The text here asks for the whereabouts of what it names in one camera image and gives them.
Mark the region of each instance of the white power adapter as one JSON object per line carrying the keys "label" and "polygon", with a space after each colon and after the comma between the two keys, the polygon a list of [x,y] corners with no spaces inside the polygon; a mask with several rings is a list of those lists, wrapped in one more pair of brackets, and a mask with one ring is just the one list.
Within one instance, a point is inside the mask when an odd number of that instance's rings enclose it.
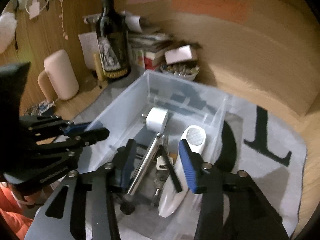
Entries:
{"label": "white power adapter", "polygon": [[40,3],[38,0],[32,0],[32,5],[29,7],[30,20],[40,14]]}

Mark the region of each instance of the white electric foot file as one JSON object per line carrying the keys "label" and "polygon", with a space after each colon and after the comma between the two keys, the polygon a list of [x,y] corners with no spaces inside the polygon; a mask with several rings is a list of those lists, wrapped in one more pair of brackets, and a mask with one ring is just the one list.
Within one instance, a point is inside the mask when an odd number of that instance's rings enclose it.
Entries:
{"label": "white electric foot file", "polygon": [[[182,134],[180,140],[186,139],[191,151],[202,154],[206,134],[204,129],[197,125],[190,125]],[[170,216],[180,205],[185,195],[188,192],[188,184],[184,175],[182,162],[178,153],[177,161],[174,165],[174,170],[180,180],[182,192],[177,193],[171,178],[169,177],[164,184],[163,191],[159,201],[159,215],[162,217]]]}

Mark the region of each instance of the white paper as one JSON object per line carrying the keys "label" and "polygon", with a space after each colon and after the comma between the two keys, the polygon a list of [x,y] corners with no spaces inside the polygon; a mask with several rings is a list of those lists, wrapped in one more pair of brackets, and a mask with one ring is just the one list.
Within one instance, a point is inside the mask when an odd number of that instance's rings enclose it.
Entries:
{"label": "white paper", "polygon": [[98,38],[96,32],[79,34],[84,62],[87,68],[95,70],[93,54],[99,53]]}
{"label": "white paper", "polygon": [[140,16],[127,15],[125,17],[125,23],[127,24],[130,31],[142,33],[142,29],[140,27]]}

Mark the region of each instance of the wooden table surface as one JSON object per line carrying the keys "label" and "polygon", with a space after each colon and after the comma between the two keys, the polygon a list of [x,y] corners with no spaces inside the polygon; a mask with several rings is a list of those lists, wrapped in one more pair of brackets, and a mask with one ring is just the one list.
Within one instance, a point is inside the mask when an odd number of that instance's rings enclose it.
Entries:
{"label": "wooden table surface", "polygon": [[[202,75],[200,75],[198,79],[205,83],[205,78],[202,78]],[[228,93],[247,98],[249,101],[256,104],[259,104],[259,100],[266,99],[263,93],[257,93],[257,91],[253,90],[252,87],[250,88],[251,90],[249,88],[244,89],[245,84],[242,84],[243,90],[239,90],[240,80],[235,82],[232,77],[229,77],[228,80],[229,81],[225,85],[219,84],[220,89],[223,89]],[[105,82],[102,85],[103,88],[105,88],[107,83]],[[93,103],[101,92],[102,89],[95,87],[91,91],[78,93],[71,100],[57,101],[55,114],[61,115],[63,119],[71,120]],[[271,100],[270,105],[272,105],[272,109],[274,109],[275,102]],[[286,112],[280,107],[279,112],[275,114],[280,117],[282,115],[282,118],[301,134],[308,148],[308,159],[305,164],[303,192],[299,213],[300,221],[294,233],[294,236],[297,236],[308,222],[320,201],[320,155],[318,154],[320,149],[320,94],[316,98],[307,115],[304,117],[297,118],[296,115],[290,116],[290,112]]]}

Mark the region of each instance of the wine bottle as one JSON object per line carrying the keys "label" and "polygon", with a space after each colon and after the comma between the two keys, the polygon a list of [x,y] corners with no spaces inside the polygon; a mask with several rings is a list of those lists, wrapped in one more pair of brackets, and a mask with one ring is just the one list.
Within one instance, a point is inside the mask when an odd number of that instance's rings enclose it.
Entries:
{"label": "wine bottle", "polygon": [[125,18],[116,13],[113,0],[102,0],[102,14],[96,23],[102,67],[110,79],[130,72]]}

